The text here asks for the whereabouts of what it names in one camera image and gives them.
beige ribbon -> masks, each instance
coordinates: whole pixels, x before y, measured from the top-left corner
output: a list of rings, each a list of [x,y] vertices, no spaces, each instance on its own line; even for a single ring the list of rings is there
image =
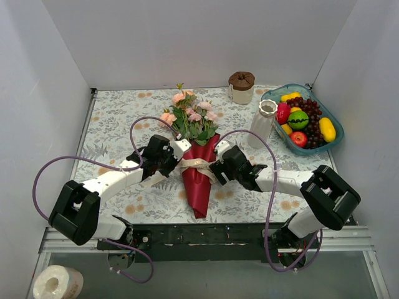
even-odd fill
[[[209,177],[209,181],[211,182],[211,184],[214,184],[218,181],[218,179],[209,170],[209,166],[212,163],[213,162],[206,162],[205,160],[203,160],[201,158],[190,159],[190,160],[182,159],[180,161],[180,165],[181,165],[180,170],[181,170],[181,172],[183,172],[183,171],[187,170],[188,168],[196,168],[199,173],[202,173],[202,174],[206,175],[207,177]]]
[[[212,163],[213,162],[206,162],[205,160],[198,158],[198,159],[190,159],[190,160],[182,159],[180,161],[179,165],[180,165],[181,172],[187,170],[188,168],[196,168],[199,173],[202,173],[202,174],[206,175],[207,177],[209,177],[209,181],[211,182],[211,184],[214,184],[218,181],[218,179],[209,170],[209,166]],[[163,181],[164,179],[166,179],[166,177],[164,177],[160,173],[156,173],[149,180],[140,183],[140,185],[144,189],[147,189],[147,188],[152,187],[155,184]]]

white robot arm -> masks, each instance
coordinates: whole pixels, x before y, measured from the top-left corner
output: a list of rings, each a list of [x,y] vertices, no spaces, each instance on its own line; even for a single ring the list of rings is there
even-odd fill
[[[97,178],[77,183],[67,182],[49,217],[49,224],[77,245],[90,239],[120,240],[130,243],[130,224],[119,217],[100,216],[101,204],[120,191],[140,183],[159,171],[168,176],[180,162],[183,155],[191,149],[186,140],[173,140],[154,135],[148,146],[142,148],[143,165],[133,171],[109,171]],[[138,166],[138,156],[133,153],[119,166],[134,168]]]
[[[274,170],[252,165],[238,146],[221,141],[215,148],[217,161],[210,166],[221,184],[237,180],[248,190],[269,192]],[[333,169],[315,171],[279,170],[276,191],[303,197],[309,208],[292,215],[271,238],[277,245],[294,246],[299,240],[324,227],[340,230],[360,203],[360,196]]]

red wrapping paper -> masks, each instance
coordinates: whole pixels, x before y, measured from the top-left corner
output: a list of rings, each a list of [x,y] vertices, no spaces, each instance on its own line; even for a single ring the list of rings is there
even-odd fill
[[[205,146],[200,146],[195,141],[191,142],[191,150],[183,156],[185,160],[201,158],[207,162],[216,160],[213,145],[219,140],[220,135],[215,134]],[[188,204],[193,208],[196,219],[205,218],[208,211],[211,183],[209,177],[199,173],[195,168],[188,168],[181,174],[185,184]]]

yellow fruit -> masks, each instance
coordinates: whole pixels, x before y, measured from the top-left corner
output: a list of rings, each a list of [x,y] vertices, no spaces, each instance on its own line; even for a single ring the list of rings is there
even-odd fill
[[[302,111],[302,109],[300,109],[299,107],[292,107],[291,108],[291,113],[295,112],[295,111]]]
[[[335,140],[337,133],[335,132],[334,125],[329,118],[323,117],[319,120],[320,132],[323,134],[326,142],[332,142]]]
[[[292,129],[287,123],[281,125],[281,128],[287,133],[288,136],[292,134]]]
[[[285,103],[287,100],[290,100],[290,99],[296,98],[296,97],[298,97],[298,98],[301,97],[299,92],[292,92],[292,93],[290,93],[288,95],[282,95],[281,96],[281,102]]]

artificial flower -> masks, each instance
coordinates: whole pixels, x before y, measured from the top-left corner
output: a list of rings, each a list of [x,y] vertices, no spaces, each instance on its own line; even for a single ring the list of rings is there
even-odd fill
[[[206,112],[205,119],[210,121],[216,121],[218,120],[218,116],[215,112],[208,111]]]
[[[172,125],[175,120],[177,120],[177,117],[174,114],[171,114],[168,116],[168,119],[166,120],[166,122],[169,125]]]
[[[188,118],[189,121],[200,121],[202,119],[202,116],[199,115],[198,113],[191,114],[190,117]]]
[[[172,102],[173,102],[173,104],[177,105],[178,102],[180,102],[181,100],[184,100],[185,98],[186,98],[185,94],[177,93],[173,96]]]
[[[199,107],[201,107],[202,109],[205,109],[207,111],[211,111],[212,110],[212,105],[208,102],[201,102],[198,104]]]
[[[166,122],[168,122],[168,117],[169,117],[170,115],[171,115],[170,113],[165,112],[164,114],[162,114],[162,115],[160,116],[160,118],[161,118],[162,120],[165,120]],[[162,122],[159,122],[159,126],[160,126],[160,127],[164,127],[165,124],[162,123]]]
[[[194,114],[195,111],[194,111],[194,109],[192,109],[191,107],[189,107],[189,108],[186,109],[186,113],[187,113],[188,115],[191,115],[191,114]]]

